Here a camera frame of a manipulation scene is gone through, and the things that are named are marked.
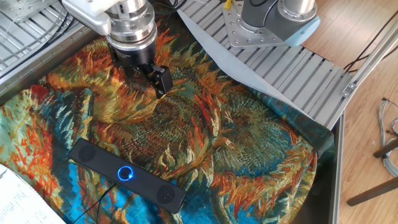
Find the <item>speaker grille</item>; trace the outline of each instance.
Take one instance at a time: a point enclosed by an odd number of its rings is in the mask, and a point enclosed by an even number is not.
[[[79,151],[79,160],[89,162],[95,157],[95,148],[93,146],[85,146]]]
[[[167,204],[174,199],[174,189],[169,185],[161,186],[156,193],[156,199],[161,204]]]

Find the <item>wooden floor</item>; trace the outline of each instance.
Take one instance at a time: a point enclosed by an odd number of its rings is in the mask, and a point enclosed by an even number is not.
[[[354,60],[398,10],[397,0],[317,0],[317,4],[322,23],[304,46],[341,67]],[[393,178],[373,152],[380,147],[381,98],[398,103],[397,59],[398,51],[383,60],[346,109],[339,223],[398,223],[398,189],[355,207],[346,204],[349,198]],[[398,108],[388,106],[386,129],[396,117]],[[391,157],[398,164],[398,151]]]

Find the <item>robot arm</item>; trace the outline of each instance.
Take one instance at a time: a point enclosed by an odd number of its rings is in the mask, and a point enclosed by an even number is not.
[[[296,47],[319,26],[316,13],[315,0],[245,0],[242,19],[250,26],[269,29],[286,44]]]
[[[62,4],[81,23],[106,36],[114,63],[127,77],[141,73],[158,98],[173,87],[169,68],[154,62],[157,28],[147,0],[62,0]]]

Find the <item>metal bracket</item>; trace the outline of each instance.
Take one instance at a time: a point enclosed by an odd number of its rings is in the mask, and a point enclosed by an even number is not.
[[[243,1],[233,1],[230,9],[223,8],[229,44],[238,49],[277,47],[286,44],[265,27],[250,27],[242,20]]]
[[[354,83],[349,83],[346,86],[346,88],[344,89],[344,91],[341,93],[341,95],[345,98],[350,98],[356,88],[357,88],[357,85],[355,85]]]
[[[0,12],[4,13],[10,20],[21,23],[49,7],[57,0],[26,0],[25,3],[25,0],[0,1]]]

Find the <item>paper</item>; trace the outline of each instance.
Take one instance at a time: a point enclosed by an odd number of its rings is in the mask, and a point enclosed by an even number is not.
[[[225,74],[248,87],[287,103],[309,117],[306,112],[302,111],[301,108],[291,102],[286,96],[275,89],[271,84],[267,83],[256,72],[251,70],[247,65],[231,54],[231,52],[225,49],[220,43],[206,33],[206,31],[198,26],[198,24],[185,15],[184,12],[181,10],[178,10],[177,12],[180,14],[181,19],[184,21],[192,35],[196,38],[203,49],[205,49],[206,53],[212,57],[219,68],[225,72]]]
[[[65,223],[20,177],[0,164],[1,224]]]

